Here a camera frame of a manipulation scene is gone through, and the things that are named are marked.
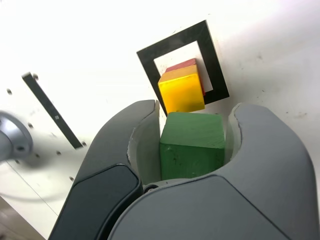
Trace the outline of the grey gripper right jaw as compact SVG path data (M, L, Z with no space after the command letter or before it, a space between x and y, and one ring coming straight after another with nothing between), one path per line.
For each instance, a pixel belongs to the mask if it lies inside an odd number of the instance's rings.
M240 103L226 165L132 203L111 240L317 240L315 170L295 132L264 106Z

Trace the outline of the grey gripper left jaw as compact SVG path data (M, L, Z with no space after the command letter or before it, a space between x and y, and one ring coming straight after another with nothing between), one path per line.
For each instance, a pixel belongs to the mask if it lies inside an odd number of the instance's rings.
M161 180L160 104L137 101L97 133L51 231L52 240L105 240L144 186Z

